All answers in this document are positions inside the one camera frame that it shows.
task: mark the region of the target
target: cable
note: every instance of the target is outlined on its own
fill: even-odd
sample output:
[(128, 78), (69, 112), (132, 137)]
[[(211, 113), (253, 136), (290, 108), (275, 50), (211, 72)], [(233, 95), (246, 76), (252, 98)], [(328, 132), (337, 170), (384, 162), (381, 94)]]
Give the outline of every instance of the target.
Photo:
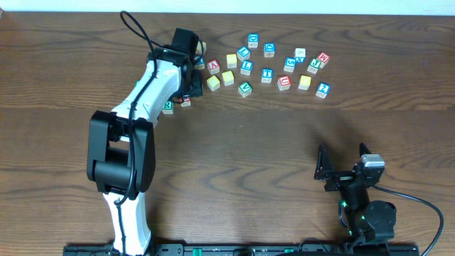
[(201, 54), (200, 54), (200, 56), (199, 56), (199, 58), (198, 58), (197, 60), (194, 60), (193, 65), (194, 65), (195, 63), (198, 63), (198, 62), (199, 62), (200, 60), (202, 60), (202, 58), (204, 57), (204, 50), (205, 50), (205, 49), (204, 49), (204, 44), (202, 43), (202, 40), (201, 40), (201, 39), (199, 39), (199, 43), (200, 43), (200, 51), (201, 51)]
[(142, 35), (141, 35), (139, 32), (137, 32), (136, 30), (134, 30), (134, 28), (132, 28), (132, 27), (127, 23), (127, 21), (125, 21), (125, 19), (124, 19), (122, 13), (126, 14), (126, 15), (127, 15), (131, 20), (133, 20), (133, 21), (135, 21), (135, 19), (134, 19), (134, 18), (132, 17), (132, 15), (129, 14), (127, 11), (121, 11), (121, 12), (120, 12), (120, 18), (121, 18), (121, 20), (123, 21), (123, 24), (124, 24), (127, 28), (129, 28), (130, 31), (132, 31), (132, 32), (135, 33), (138, 37), (144, 39), (145, 41), (150, 41), (150, 42), (153, 43), (155, 46), (158, 46), (158, 47), (163, 48), (163, 46), (161, 46), (159, 43), (150, 40), (150, 38), (149, 38), (148, 36), (144, 35), (144, 33), (142, 33)]
[(343, 218), (343, 209), (344, 209), (343, 199), (340, 199), (338, 202), (338, 219), (340, 220), (341, 225), (344, 228), (347, 228), (348, 224), (346, 224), (346, 221), (344, 221), (344, 218)]
[[(142, 35), (139, 34), (137, 31), (135, 31), (124, 19), (124, 15), (127, 15), (133, 22), (136, 24), (137, 28), (141, 31)], [(149, 80), (147, 80), (146, 84), (143, 86), (143, 88), (139, 91), (139, 93), (136, 95), (134, 100), (131, 103), (131, 107), (129, 108), (129, 114), (128, 114), (128, 137), (129, 137), (129, 153), (130, 153), (130, 163), (131, 163), (131, 171), (129, 173), (129, 183), (127, 187), (127, 191), (125, 192), (123, 198), (119, 201), (115, 201), (114, 204), (117, 207), (118, 215), (119, 215), (119, 226), (120, 226), (120, 233), (122, 234), (122, 248), (123, 248), (123, 255), (126, 255), (126, 246), (127, 246), (127, 237), (125, 235), (124, 227), (123, 227), (123, 220), (122, 220), (122, 204), (128, 199), (129, 194), (131, 193), (131, 190), (134, 185), (135, 181), (135, 176), (136, 176), (136, 157), (134, 153), (134, 139), (133, 139), (133, 114), (134, 111), (136, 110), (137, 102), (141, 98), (142, 94), (144, 94), (145, 90), (147, 87), (151, 84), (151, 81), (156, 77), (156, 69), (157, 69), (157, 62), (156, 62), (156, 55), (155, 55), (155, 50), (152, 45), (155, 44), (157, 46), (160, 46), (158, 43), (155, 43), (150, 40), (149, 36), (147, 35), (146, 31), (144, 28), (142, 28), (141, 24), (127, 11), (120, 11), (120, 18), (123, 21), (123, 24), (129, 30), (133, 31), (133, 33), (137, 34), (140, 38), (143, 38), (147, 43), (149, 44), (150, 51), (153, 57), (153, 62), (154, 62), (154, 71), (151, 74), (151, 77)]]
[(319, 242), (319, 244), (322, 246), (322, 248), (326, 252), (329, 252), (327, 247), (325, 245), (323, 245), (322, 242), (318, 238), (305, 238), (305, 240), (303, 242), (301, 242), (300, 245), (298, 246), (299, 252), (302, 251), (302, 246), (304, 246), (304, 244), (306, 244), (308, 242), (308, 240), (315, 240), (315, 241)]
[(371, 185), (371, 186), (373, 188), (376, 188), (379, 191), (382, 191), (382, 192), (391, 193), (392, 195), (402, 196), (402, 197), (404, 197), (406, 199), (410, 199), (410, 200), (413, 200), (413, 201), (416, 201), (416, 202), (419, 202), (419, 203), (423, 203), (426, 206), (429, 206), (431, 209), (433, 209), (433, 210), (435, 210), (437, 212), (437, 214), (439, 215), (439, 228), (438, 228), (438, 231), (437, 231), (436, 235), (433, 238), (433, 241), (428, 245), (428, 247), (425, 249), (425, 251), (421, 255), (421, 256), (426, 256), (428, 254), (428, 252), (431, 249), (433, 249), (434, 245), (436, 244), (436, 242), (438, 241), (439, 237), (441, 236), (442, 228), (444, 227), (444, 216), (442, 215), (442, 212), (435, 205), (433, 205), (432, 203), (427, 202), (427, 201), (425, 201), (423, 199), (420, 199), (420, 198), (417, 198), (417, 197), (414, 197), (414, 196), (410, 196), (410, 195), (407, 195), (407, 194), (404, 194), (404, 193), (391, 191), (389, 189), (381, 188), (381, 187), (376, 186), (376, 185)]

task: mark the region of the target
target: yellow block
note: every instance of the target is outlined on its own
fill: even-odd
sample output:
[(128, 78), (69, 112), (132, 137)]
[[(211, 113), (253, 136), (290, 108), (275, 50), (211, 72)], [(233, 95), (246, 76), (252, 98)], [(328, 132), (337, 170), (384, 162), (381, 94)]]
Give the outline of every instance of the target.
[(211, 90), (217, 90), (220, 87), (220, 81), (216, 75), (212, 75), (207, 79), (207, 85)]
[(227, 54), (227, 68), (236, 68), (237, 67), (237, 56), (235, 54)]
[[(207, 51), (207, 44), (205, 42), (202, 42), (204, 45), (204, 54)], [(198, 43), (198, 47), (196, 48), (196, 54), (201, 55), (202, 54), (202, 48), (200, 47), (200, 42)]]
[(300, 83), (299, 83), (299, 89), (302, 90), (308, 90), (308, 87), (310, 87), (311, 84), (311, 77), (302, 75), (300, 77)]
[(221, 75), (223, 76), (223, 82), (225, 83), (225, 85), (234, 84), (234, 74), (232, 74), (232, 71), (224, 72)]

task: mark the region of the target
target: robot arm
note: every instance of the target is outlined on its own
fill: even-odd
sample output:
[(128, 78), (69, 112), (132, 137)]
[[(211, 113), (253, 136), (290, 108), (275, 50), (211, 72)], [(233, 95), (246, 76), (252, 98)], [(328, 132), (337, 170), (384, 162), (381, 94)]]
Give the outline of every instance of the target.
[[(149, 54), (146, 71), (128, 97), (110, 113), (96, 111), (90, 120), (87, 176), (104, 194), (114, 223), (114, 249), (128, 255), (143, 255), (149, 247), (151, 231), (147, 226), (144, 193), (150, 187), (155, 171), (154, 127), (167, 100), (172, 97), (202, 95), (199, 70), (193, 60), (198, 37), (192, 31), (177, 28), (172, 45)], [(155, 71), (156, 76), (145, 89), (133, 111), (132, 138), (129, 137), (129, 112), (136, 98)], [(118, 208), (128, 187), (131, 154), (110, 145), (110, 142), (134, 140), (136, 175), (128, 199)], [(122, 230), (127, 239), (122, 240)]]

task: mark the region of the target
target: wooden table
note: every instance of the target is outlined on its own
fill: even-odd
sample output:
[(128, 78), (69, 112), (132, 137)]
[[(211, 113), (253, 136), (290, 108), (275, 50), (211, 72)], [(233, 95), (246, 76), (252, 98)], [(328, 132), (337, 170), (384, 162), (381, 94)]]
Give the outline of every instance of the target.
[[(208, 44), (206, 60), (225, 56), (260, 34), (252, 75), (234, 70), (253, 93), (211, 92), (160, 118), (156, 173), (147, 214), (156, 238), (188, 243), (300, 242), (347, 236), (339, 193), (314, 181), (317, 146), (338, 170), (358, 160), (365, 142), (387, 171), (378, 185), (422, 197), (444, 212), (432, 255), (455, 245), (455, 20), (450, 17), (137, 14), (154, 40), (175, 27)], [(262, 46), (275, 42), (274, 58)], [(307, 61), (288, 91), (276, 81), (296, 47)], [(298, 90), (309, 58), (331, 59)], [(5, 13), (0, 19), (0, 254), (60, 255), (64, 245), (114, 238), (107, 204), (86, 175), (89, 120), (109, 111), (144, 72), (145, 41), (118, 14)], [(271, 85), (260, 70), (274, 69)], [(332, 86), (326, 99), (317, 85)], [(369, 189), (397, 206), (395, 242), (421, 252), (439, 223), (422, 204)]]

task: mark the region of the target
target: wooden toy block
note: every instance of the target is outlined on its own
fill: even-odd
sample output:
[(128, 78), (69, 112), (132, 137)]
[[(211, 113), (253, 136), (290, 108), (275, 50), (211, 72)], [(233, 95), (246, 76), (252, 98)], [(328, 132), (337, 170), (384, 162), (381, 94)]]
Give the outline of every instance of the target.
[(319, 54), (318, 60), (321, 61), (321, 67), (319, 67), (319, 68), (323, 68), (327, 65), (328, 60), (330, 60), (330, 56), (327, 55), (326, 53), (322, 52), (321, 54)]
[(248, 48), (257, 48), (259, 45), (259, 34), (248, 35)]
[(263, 68), (261, 82), (271, 83), (272, 79), (273, 79), (273, 70), (271, 70), (269, 68)]
[(297, 63), (305, 62), (305, 58), (306, 58), (305, 48), (296, 48), (296, 50), (294, 51), (294, 58), (296, 59)]
[(302, 75), (300, 77), (299, 89), (308, 90), (311, 84), (311, 77)]
[(321, 61), (313, 58), (310, 62), (310, 65), (308, 65), (308, 68), (306, 71), (316, 74), (318, 72), (318, 68), (321, 66)]
[(287, 72), (294, 72), (294, 68), (296, 67), (296, 59), (294, 58), (286, 58), (286, 62), (284, 63), (284, 71)]
[(252, 69), (253, 69), (253, 63), (251, 61), (245, 60), (242, 63), (242, 68), (240, 68), (240, 74), (250, 75)]
[(217, 60), (212, 60), (207, 63), (207, 69), (211, 75), (214, 75), (214, 74), (220, 72), (220, 64), (218, 63)]
[(236, 68), (237, 67), (237, 56), (235, 54), (226, 55), (227, 68)]
[(234, 74), (232, 74), (232, 71), (224, 72), (221, 75), (223, 77), (223, 83), (225, 84), (225, 86), (234, 84)]
[(239, 93), (242, 95), (242, 97), (246, 97), (246, 96), (250, 95), (252, 91), (253, 91), (253, 88), (246, 81), (239, 85)]
[(319, 85), (319, 87), (318, 87), (318, 91), (316, 92), (316, 96), (325, 99), (329, 90), (330, 90), (330, 85), (327, 85), (327, 84), (322, 82)]
[(163, 114), (173, 114), (173, 102), (164, 103), (164, 107), (161, 111)]
[(182, 107), (190, 107), (191, 106), (191, 98), (189, 96), (183, 96), (183, 101), (180, 104)]
[(207, 86), (212, 92), (217, 90), (220, 87), (220, 81), (216, 77), (216, 75), (212, 75), (210, 78), (207, 79)]
[(247, 46), (242, 46), (238, 51), (237, 51), (237, 57), (239, 58), (240, 61), (248, 60), (251, 56), (250, 49), (247, 48)]
[(271, 58), (275, 56), (275, 44), (274, 43), (265, 43), (264, 44), (264, 57)]
[(291, 87), (291, 78), (288, 75), (279, 77), (277, 84), (279, 90), (288, 90)]
[(197, 59), (199, 59), (200, 57), (200, 60), (194, 64), (194, 68), (195, 69), (199, 69), (199, 70), (202, 70), (205, 68), (205, 60), (204, 60), (204, 57), (201, 57), (200, 55), (197, 55), (195, 58), (194, 58), (194, 61), (197, 61)]
[[(202, 44), (203, 44), (203, 46), (204, 46), (204, 54), (205, 54), (205, 52), (207, 51), (207, 44), (206, 44), (205, 42), (202, 42)], [(198, 43), (198, 47), (196, 48), (196, 54), (197, 54), (197, 55), (204, 55), (204, 54), (202, 53), (202, 48), (201, 48), (201, 46), (200, 46), (200, 42)]]

